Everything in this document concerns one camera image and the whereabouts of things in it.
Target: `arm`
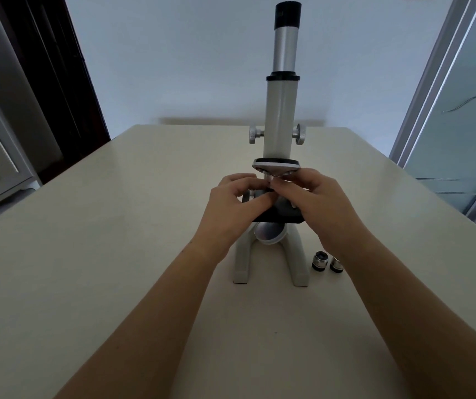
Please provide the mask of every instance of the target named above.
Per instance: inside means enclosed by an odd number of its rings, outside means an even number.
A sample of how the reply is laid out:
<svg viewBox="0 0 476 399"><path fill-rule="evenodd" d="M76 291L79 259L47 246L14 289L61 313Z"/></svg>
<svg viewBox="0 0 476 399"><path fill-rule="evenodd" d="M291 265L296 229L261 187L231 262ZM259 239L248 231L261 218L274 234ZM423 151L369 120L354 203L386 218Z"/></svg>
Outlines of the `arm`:
<svg viewBox="0 0 476 399"><path fill-rule="evenodd" d="M276 194L243 204L236 197L267 186L255 174L235 174L212 189L192 241L55 399L168 397L216 265Z"/></svg>
<svg viewBox="0 0 476 399"><path fill-rule="evenodd" d="M413 392L476 397L476 331L369 232L334 179L310 169L289 179L271 187L343 263Z"/></svg>

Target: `table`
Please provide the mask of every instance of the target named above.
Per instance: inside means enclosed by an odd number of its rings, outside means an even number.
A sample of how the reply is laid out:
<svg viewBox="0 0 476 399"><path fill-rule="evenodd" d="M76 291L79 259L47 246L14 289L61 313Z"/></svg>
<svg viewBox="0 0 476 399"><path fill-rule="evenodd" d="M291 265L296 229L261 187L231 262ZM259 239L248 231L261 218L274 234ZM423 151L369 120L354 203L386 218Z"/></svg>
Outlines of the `table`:
<svg viewBox="0 0 476 399"><path fill-rule="evenodd" d="M189 241L210 189L251 171L247 127L135 126L0 216L0 398L47 398ZM345 128L292 158L337 178L365 224L476 328L476 225ZM307 258L321 248L306 224ZM294 287L256 243L247 285L217 267L174 398L396 398L407 390L346 272Z"/></svg>

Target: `metal door frame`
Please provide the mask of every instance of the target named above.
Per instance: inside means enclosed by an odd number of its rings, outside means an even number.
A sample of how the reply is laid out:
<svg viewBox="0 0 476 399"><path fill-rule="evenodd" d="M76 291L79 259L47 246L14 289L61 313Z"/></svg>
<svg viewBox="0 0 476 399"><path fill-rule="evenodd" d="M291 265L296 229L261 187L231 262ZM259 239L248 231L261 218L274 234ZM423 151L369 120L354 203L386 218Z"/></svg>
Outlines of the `metal door frame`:
<svg viewBox="0 0 476 399"><path fill-rule="evenodd" d="M476 0L453 0L389 159L404 168L476 18ZM476 200L464 212L476 223Z"/></svg>

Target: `person's right arm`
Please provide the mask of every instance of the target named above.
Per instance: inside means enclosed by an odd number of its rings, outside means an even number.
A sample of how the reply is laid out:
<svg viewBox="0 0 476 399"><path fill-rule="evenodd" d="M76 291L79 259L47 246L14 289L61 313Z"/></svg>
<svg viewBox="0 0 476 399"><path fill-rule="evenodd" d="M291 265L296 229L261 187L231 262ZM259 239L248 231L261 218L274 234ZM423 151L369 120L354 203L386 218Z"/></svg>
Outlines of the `person's right arm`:
<svg viewBox="0 0 476 399"><path fill-rule="evenodd" d="M271 188L343 264L414 394L476 397L476 331L369 232L336 180L307 168L288 179Z"/></svg>

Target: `microscope body tube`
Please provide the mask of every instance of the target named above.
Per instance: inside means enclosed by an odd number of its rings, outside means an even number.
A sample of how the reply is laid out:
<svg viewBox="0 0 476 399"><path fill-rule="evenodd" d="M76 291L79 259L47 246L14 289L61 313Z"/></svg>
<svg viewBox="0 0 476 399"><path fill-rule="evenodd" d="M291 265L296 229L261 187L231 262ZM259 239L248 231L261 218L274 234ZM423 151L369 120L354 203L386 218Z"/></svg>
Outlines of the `microscope body tube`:
<svg viewBox="0 0 476 399"><path fill-rule="evenodd" d="M299 2L286 1L277 5L273 73L267 78L264 158L288 159L292 150L297 85L300 79L295 75L300 19Z"/></svg>

